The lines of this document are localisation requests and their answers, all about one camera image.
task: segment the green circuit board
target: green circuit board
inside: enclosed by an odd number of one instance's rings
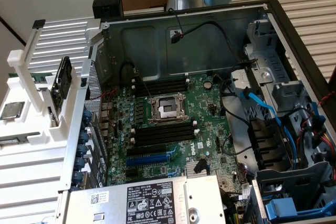
[[[200,132],[192,141],[167,144],[167,151],[175,150],[168,163],[136,166],[138,177],[126,178],[125,176],[125,170],[134,168],[126,166],[128,159],[126,151],[133,147],[130,143],[132,124],[138,127],[155,127],[148,124],[148,119],[151,118],[149,97],[135,98],[131,90],[122,89],[118,91],[118,94],[115,94],[109,104],[106,104],[107,100],[105,100],[105,108],[116,108],[111,112],[110,117],[115,122],[120,120],[122,122],[122,129],[117,133],[118,137],[114,137],[112,128],[109,129],[107,136],[109,150],[107,186],[121,185],[142,179],[183,176],[186,174],[187,163],[206,158],[210,166],[210,174],[217,175],[218,182],[223,189],[226,191],[240,190],[238,179],[233,180],[232,176],[232,172],[235,172],[237,167],[235,157],[227,156],[216,149],[216,138],[219,138],[222,145],[230,134],[226,117],[219,116],[219,84],[213,84],[210,90],[205,90],[204,82],[212,81],[212,77],[207,77],[206,74],[189,76],[189,80],[188,91],[181,92],[186,96],[184,100],[185,113],[189,116],[189,121],[190,118],[195,118]],[[143,117],[140,119],[136,114],[139,104],[143,106]],[[216,106],[215,115],[210,111],[209,105]],[[233,147],[230,145],[225,148],[228,151],[233,151]]]

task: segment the metal panel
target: metal panel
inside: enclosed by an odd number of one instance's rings
[[[233,3],[243,1],[255,0],[233,0]],[[336,0],[278,1],[323,76],[329,81],[336,65]]]

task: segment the motherboard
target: motherboard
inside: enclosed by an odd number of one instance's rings
[[[185,81],[186,90],[177,93],[153,94],[150,87],[140,94],[134,87],[105,91],[110,95],[103,99],[100,119],[109,151],[107,186],[208,173],[217,175],[225,191],[241,189],[239,164],[222,151],[234,149],[230,141],[223,145],[230,131],[225,114],[220,115],[219,83],[206,74]],[[196,174],[200,160],[207,169]]]

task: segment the cpu socket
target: cpu socket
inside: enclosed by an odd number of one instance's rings
[[[189,119],[185,114],[183,101],[186,96],[180,93],[176,95],[163,95],[148,100],[152,105],[152,118],[148,123],[170,123]]]

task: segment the power supply label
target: power supply label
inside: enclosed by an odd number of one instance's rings
[[[127,188],[126,224],[174,224],[172,182]]]

